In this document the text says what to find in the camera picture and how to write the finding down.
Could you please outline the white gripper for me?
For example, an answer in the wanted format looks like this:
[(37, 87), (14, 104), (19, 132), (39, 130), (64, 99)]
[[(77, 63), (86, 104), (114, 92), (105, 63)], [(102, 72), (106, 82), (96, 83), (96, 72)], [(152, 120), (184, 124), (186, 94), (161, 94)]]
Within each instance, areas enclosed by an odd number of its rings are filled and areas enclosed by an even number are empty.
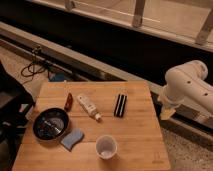
[(162, 103), (160, 119), (168, 120), (176, 112), (175, 108), (177, 107), (177, 104), (174, 101), (163, 97), (160, 97), (159, 101)]

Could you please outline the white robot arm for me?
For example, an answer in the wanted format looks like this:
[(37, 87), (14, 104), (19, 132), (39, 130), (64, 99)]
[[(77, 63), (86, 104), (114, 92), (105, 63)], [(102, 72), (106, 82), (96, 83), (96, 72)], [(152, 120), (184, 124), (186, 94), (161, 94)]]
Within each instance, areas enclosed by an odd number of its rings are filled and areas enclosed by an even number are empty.
[(165, 73), (166, 84), (158, 96), (162, 103), (160, 119), (168, 120), (188, 97), (213, 114), (213, 86), (205, 82), (206, 64), (192, 60), (170, 68)]

